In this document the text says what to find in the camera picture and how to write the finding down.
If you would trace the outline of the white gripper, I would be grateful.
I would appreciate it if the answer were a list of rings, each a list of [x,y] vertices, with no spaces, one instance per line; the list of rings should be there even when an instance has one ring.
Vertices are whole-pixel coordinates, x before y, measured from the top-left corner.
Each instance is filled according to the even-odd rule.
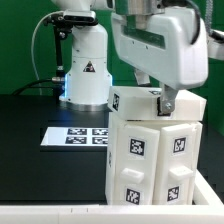
[[[162,82],[157,115],[175,110],[176,90],[201,86],[208,77],[207,35],[204,21],[190,8],[169,7],[147,19],[144,30],[133,21],[111,15],[118,57],[137,68],[139,86],[150,86],[149,76]]]

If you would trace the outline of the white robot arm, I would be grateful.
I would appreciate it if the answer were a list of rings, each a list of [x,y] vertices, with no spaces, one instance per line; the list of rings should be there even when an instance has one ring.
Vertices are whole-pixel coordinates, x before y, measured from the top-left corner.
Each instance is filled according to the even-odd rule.
[[[192,0],[51,0],[60,7],[62,21],[73,35],[72,83],[93,82],[109,86],[103,77],[107,57],[107,33],[96,12],[110,10],[116,52],[121,60],[163,84],[159,112],[175,110],[175,98],[183,89],[199,87],[208,76],[211,41],[224,43],[224,31],[211,28],[213,0],[206,1],[202,17]],[[90,73],[100,76],[91,79]]]

